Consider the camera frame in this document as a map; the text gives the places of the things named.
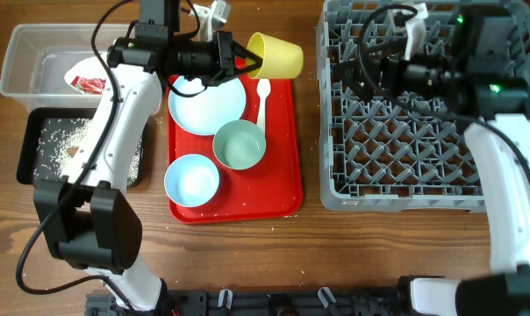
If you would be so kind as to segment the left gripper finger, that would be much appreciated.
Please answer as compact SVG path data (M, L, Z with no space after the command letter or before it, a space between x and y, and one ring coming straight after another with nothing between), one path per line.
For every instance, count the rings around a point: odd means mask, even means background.
M241 75L252 76L252 72L259 71L261 65L261 61L254 61L251 59L236 59L234 63L234 74L236 77Z
M253 53L252 51L242 46L237 41L232 42L232 51L233 51L233 55L236 57L249 59L251 61L262 61L261 56Z

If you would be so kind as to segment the white plastic spoon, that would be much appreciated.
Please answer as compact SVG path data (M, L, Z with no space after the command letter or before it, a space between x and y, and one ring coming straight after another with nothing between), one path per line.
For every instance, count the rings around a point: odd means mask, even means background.
M256 124L264 133L266 132L266 102L270 93L270 80L260 79L257 84L257 95L260 103Z

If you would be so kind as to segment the yellow plastic cup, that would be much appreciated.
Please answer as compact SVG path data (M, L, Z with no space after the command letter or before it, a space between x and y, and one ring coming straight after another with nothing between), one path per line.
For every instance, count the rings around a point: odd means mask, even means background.
M262 58L261 66L247 74L252 79L294 79L302 71L304 52L296 44L256 32L247 50Z

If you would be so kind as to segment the large light blue plate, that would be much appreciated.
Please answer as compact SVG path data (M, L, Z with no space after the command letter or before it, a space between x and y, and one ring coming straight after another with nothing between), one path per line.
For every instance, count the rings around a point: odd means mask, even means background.
M246 110L247 93L241 79L203 90L200 79L188 81L179 76L172 85L183 94L197 93L194 97L181 97L174 91L168 94L169 114L188 133L214 135L226 123L240 119Z

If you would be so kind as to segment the green bowl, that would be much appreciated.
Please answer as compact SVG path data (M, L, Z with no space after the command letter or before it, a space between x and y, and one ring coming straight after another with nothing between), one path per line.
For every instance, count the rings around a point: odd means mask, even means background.
M251 169L264 157L267 141L263 130L253 122L238 119L216 132L212 142L218 162L228 169Z

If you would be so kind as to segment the small light blue bowl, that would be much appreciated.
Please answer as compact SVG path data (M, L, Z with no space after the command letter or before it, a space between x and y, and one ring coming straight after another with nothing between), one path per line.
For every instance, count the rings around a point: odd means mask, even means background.
M218 168L206 156L186 154L171 162L164 176L168 198L182 207L208 203L218 191Z

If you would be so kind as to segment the white rice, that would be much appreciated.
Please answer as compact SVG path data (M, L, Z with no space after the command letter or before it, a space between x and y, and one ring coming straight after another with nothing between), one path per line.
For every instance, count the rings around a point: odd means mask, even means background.
M54 180L61 175L73 158L68 149L79 148L89 124L90 118L47 118L42 123L32 167L33 183L39 179Z

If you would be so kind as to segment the red snack wrapper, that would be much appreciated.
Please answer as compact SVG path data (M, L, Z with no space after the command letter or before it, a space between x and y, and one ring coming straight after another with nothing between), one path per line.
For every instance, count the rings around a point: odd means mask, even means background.
M104 91L106 80L103 78L86 78L76 76L71 86L86 95L101 95Z

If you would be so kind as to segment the brown food scrap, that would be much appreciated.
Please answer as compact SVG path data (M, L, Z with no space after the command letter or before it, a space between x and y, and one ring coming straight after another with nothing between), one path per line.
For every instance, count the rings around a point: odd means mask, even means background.
M77 147L70 147L70 148L68 149L68 154L69 154L70 156L74 156L77 152L78 152L78 148L77 148Z

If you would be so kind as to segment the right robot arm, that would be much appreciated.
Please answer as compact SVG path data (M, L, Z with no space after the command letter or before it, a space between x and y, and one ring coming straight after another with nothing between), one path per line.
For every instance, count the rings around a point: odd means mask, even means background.
M442 120L460 128L476 164L488 211L491 273L468 280L409 276L400 284L403 309L419 315L530 315L530 85L506 73L506 44L515 27L503 6L463 6L455 20L448 58L421 56L424 4L378 9L391 27L402 59L383 47L358 47L354 60L333 72L360 99L375 94L393 104L403 92L441 97Z

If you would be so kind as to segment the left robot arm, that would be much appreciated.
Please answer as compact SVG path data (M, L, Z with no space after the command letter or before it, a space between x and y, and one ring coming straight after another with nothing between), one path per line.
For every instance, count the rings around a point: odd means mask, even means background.
M36 235L52 257L103 283L120 315L174 311L165 281L140 256L142 225L125 198L134 152L170 77L216 87L264 63L229 32L215 32L209 42L180 32L180 16L177 1L141 3L138 20L99 57L108 83L77 153L58 179L35 185Z

